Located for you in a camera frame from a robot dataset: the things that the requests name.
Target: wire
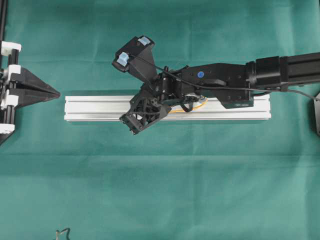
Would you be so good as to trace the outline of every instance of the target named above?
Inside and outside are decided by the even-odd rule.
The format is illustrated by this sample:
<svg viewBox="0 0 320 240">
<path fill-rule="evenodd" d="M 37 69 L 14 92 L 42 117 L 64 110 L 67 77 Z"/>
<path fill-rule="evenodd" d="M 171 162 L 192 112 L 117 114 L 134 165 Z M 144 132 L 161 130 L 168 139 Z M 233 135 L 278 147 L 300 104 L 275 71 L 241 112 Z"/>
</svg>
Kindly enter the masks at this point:
<svg viewBox="0 0 320 240">
<path fill-rule="evenodd" d="M 207 102 L 208 102 L 208 98 L 206 98 L 205 101 L 201 103 L 199 106 L 195 106 L 194 108 L 192 108 L 192 111 L 203 107 L 204 105 L 206 105 Z M 185 111 L 181 109 L 181 110 L 172 110 L 169 113 L 174 114 L 174 113 L 184 113 L 184 112 Z"/>
<path fill-rule="evenodd" d="M 267 95 L 267 94 L 270 94 L 270 92 L 264 91 L 264 92 L 261 92 L 261 93 L 255 93 L 255 94 L 253 94 L 253 96 L 254 97 L 260 97 L 260 96 L 264 96 L 264 95 Z"/>
<path fill-rule="evenodd" d="M 198 84 L 195 84 L 195 83 L 192 83 L 192 82 L 189 82 L 189 81 L 186 81 L 186 80 L 183 80 L 182 78 L 172 74 L 171 72 L 169 71 L 166 71 L 164 70 L 163 68 L 159 67 L 159 66 L 156 66 L 154 65 L 153 63 L 151 62 L 148 62 L 147 60 L 144 60 L 143 58 L 139 57 L 139 56 L 135 56 L 135 55 L 132 55 L 132 54 L 129 54 L 130 56 L 134 57 L 134 58 L 137 58 L 139 59 L 140 61 L 143 61 L 145 62 L 146 64 L 149 64 L 153 67 L 155 67 L 156 69 L 158 70 L 161 70 L 162 72 L 164 72 L 165 74 L 168 74 L 170 75 L 171 77 L 177 79 L 178 81 L 180 82 L 183 82 L 185 84 L 188 84 L 188 85 L 191 85 L 191 86 L 194 86 L 194 87 L 197 87 L 197 88 L 200 88 L 200 89 L 213 89 L 213 90 L 216 90 L 216 89 L 220 89 L 220 90 L 223 90 L 223 89 L 226 89 L 226 90 L 248 90 L 248 91 L 257 91 L 257 92 L 280 92 L 280 90 L 272 90 L 272 89 L 258 89 L 258 88 L 248 88 L 248 87 L 228 87 L 228 86 L 202 86 L 202 85 L 198 85 Z"/>
<path fill-rule="evenodd" d="M 320 101 L 320 98 L 317 98 L 317 97 L 315 97 L 315 96 L 309 95 L 309 94 L 307 94 L 307 93 L 305 93 L 305 92 L 303 92 L 303 91 L 288 89 L 288 92 L 290 92 L 290 93 L 296 93 L 296 94 L 301 94 L 301 95 L 306 96 L 306 97 L 308 97 L 308 98 L 311 98 L 311 99 L 313 99 L 313 100 Z"/>
<path fill-rule="evenodd" d="M 263 95 L 266 95 L 266 94 L 272 93 L 272 92 L 281 92 L 280 90 L 275 90 L 275 89 L 258 89 L 258 88 L 248 88 L 248 87 L 227 87 L 227 86 L 201 86 L 201 85 L 194 84 L 192 82 L 188 82 L 186 80 L 183 80 L 182 78 L 172 74 L 169 71 L 164 70 L 163 68 L 161 68 L 159 66 L 154 65 L 151 62 L 148 62 L 147 60 L 144 60 L 143 58 L 141 58 L 139 56 L 135 56 L 135 55 L 132 55 L 130 53 L 129 53 L 129 55 L 134 57 L 134 58 L 139 59 L 140 61 L 145 62 L 146 64 L 149 64 L 149 65 L 155 67 L 158 70 L 161 70 L 165 74 L 170 75 L 171 77 L 177 79 L 180 82 L 183 82 L 185 84 L 188 84 L 188 85 L 194 86 L 196 88 L 200 88 L 200 89 L 209 89 L 209 90 L 223 90 L 223 89 L 225 89 L 225 90 L 247 90 L 247 91 L 262 92 L 262 94 L 260 94 L 260 95 L 259 95 L 259 93 L 256 93 L 256 96 L 263 96 Z M 292 89 L 288 89 L 287 91 L 291 92 L 291 93 L 301 94 L 301 95 L 306 96 L 306 97 L 308 97 L 310 99 L 313 99 L 313 100 L 316 100 L 316 101 L 320 101 L 320 98 L 317 98 L 315 96 L 312 96 L 312 95 L 309 95 L 307 93 L 304 93 L 303 91 L 292 90 Z"/>
</svg>

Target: black triangular gripper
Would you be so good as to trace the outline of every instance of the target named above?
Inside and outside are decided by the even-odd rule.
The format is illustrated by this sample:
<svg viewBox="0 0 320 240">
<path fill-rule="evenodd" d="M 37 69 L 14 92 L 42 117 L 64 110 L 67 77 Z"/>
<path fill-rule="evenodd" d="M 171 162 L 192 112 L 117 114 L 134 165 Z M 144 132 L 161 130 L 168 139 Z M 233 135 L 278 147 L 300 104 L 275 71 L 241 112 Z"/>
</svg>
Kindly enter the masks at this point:
<svg viewBox="0 0 320 240">
<path fill-rule="evenodd" d="M 11 79 L 13 81 L 16 81 L 18 85 L 22 85 L 22 86 L 17 86 L 17 88 L 19 89 L 26 88 L 26 89 L 31 89 L 35 91 L 41 91 L 41 92 L 46 92 L 46 93 L 56 95 L 56 97 L 54 98 L 60 97 L 60 92 L 55 90 L 49 84 L 46 84 L 44 81 L 42 81 L 40 78 L 38 78 L 36 75 L 34 75 L 32 72 L 25 69 L 24 67 L 21 67 L 20 74 L 12 73 Z"/>
<path fill-rule="evenodd" d="M 19 96 L 18 108 L 40 102 L 47 102 L 59 97 L 57 94 L 23 88 L 13 88 L 10 90 L 10 94 Z"/>
<path fill-rule="evenodd" d="M 13 132 L 12 132 L 12 133 L 9 133 L 9 134 L 2 134 L 2 133 L 0 133 L 0 145 L 1 145 L 2 143 L 4 143 L 12 134 L 13 134 Z"/>
</svg>

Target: green cloth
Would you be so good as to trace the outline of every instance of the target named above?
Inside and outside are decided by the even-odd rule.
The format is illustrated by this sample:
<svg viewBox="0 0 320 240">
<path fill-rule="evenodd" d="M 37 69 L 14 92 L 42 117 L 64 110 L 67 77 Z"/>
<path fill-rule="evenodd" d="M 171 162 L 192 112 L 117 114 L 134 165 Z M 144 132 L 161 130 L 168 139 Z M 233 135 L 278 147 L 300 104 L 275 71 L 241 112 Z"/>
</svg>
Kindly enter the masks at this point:
<svg viewBox="0 0 320 240">
<path fill-rule="evenodd" d="M 320 52 L 319 1 L 9 0 L 5 40 L 61 97 L 19 109 L 0 147 L 0 239 L 65 227 L 72 240 L 319 239 L 320 138 L 304 96 L 272 93 L 266 121 L 159 122 L 136 136 L 64 121 L 65 96 L 138 91 L 111 62 L 140 35 L 171 69 Z"/>
</svg>

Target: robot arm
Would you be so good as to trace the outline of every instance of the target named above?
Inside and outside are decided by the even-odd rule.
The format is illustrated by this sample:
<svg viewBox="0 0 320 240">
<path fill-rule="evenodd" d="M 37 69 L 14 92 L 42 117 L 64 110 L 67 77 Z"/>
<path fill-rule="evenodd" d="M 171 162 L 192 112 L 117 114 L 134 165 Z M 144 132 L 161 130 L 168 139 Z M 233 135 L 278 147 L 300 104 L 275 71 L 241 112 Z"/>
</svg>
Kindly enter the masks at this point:
<svg viewBox="0 0 320 240">
<path fill-rule="evenodd" d="M 154 45 L 146 36 L 134 37 L 116 52 L 112 62 L 119 71 L 143 82 L 130 101 L 129 111 L 120 117 L 133 134 L 166 117 L 177 105 L 190 112 L 193 103 L 217 98 L 226 109 L 252 107 L 254 96 L 298 92 L 289 87 L 320 82 L 320 53 L 267 57 L 244 65 L 214 63 L 169 70 L 154 64 Z"/>
</svg>

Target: metal frame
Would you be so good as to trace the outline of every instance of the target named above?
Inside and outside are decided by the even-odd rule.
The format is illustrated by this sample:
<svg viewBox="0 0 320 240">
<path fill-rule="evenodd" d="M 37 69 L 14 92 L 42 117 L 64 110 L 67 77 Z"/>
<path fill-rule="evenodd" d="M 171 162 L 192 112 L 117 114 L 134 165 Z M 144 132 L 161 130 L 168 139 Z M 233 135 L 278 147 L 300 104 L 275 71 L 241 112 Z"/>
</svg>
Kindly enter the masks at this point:
<svg viewBox="0 0 320 240">
<path fill-rule="evenodd" d="M 66 96 L 64 120 L 68 122 L 114 122 L 130 108 L 133 96 Z M 225 109 L 216 98 L 192 112 L 169 113 L 163 120 L 268 120 L 270 96 L 254 97 L 253 107 Z"/>
</svg>

